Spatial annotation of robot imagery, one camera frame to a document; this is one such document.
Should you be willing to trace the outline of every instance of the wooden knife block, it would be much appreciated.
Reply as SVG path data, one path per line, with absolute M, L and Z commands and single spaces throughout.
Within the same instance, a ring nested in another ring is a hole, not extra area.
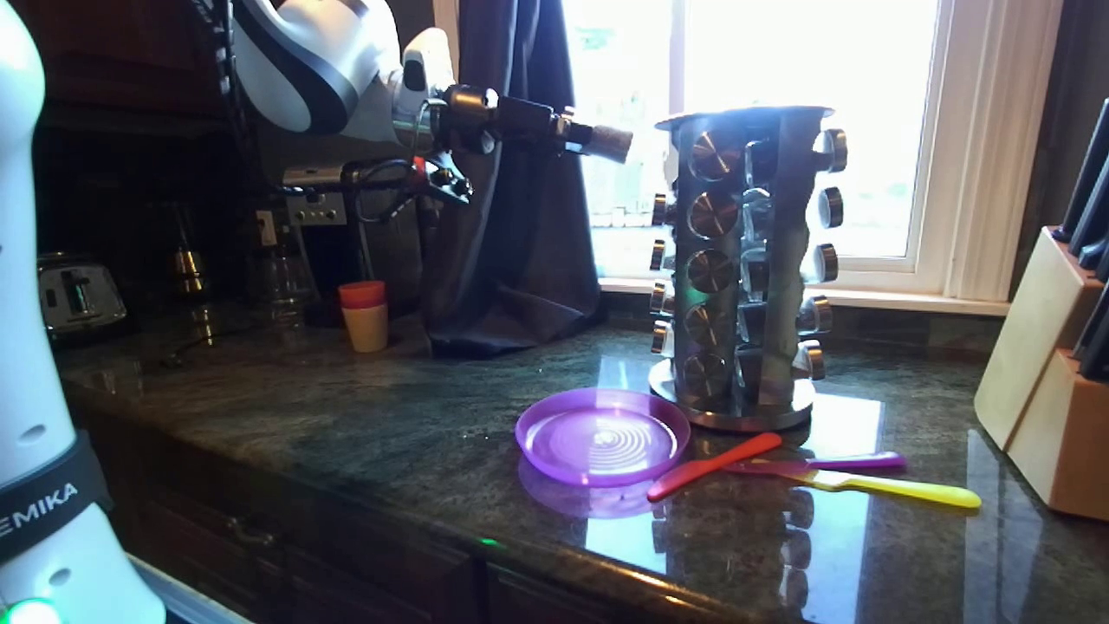
M 1077 374 L 1070 347 L 1104 282 L 1039 233 L 974 411 L 1038 497 L 1062 514 L 1109 520 L 1109 388 Z

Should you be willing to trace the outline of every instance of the kitchen counter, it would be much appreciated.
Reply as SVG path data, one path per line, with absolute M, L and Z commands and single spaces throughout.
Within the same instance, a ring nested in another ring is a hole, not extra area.
M 810 453 L 898 451 L 904 478 L 971 486 L 982 514 L 742 474 L 657 506 L 643 486 L 541 478 L 512 442 L 521 409 L 565 388 L 650 388 L 644 325 L 490 362 L 437 362 L 406 322 L 380 356 L 353 356 L 344 330 L 242 325 L 214 347 L 145 330 L 62 350 L 58 368 L 80 404 L 573 593 L 721 620 L 1109 620 L 1109 524 L 1032 498 L 974 424 L 982 364 L 832 350 L 815 418 L 792 434 Z M 725 442 L 736 435 L 696 429 L 690 456 Z

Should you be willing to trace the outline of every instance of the dark curtain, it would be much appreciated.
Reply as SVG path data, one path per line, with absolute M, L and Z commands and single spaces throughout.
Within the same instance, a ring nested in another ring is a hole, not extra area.
M 557 0 L 460 0 L 460 84 L 563 112 L 573 103 Z M 432 355 L 494 356 L 599 318 L 584 171 L 541 141 L 457 157 L 468 208 L 431 233 L 424 322 Z

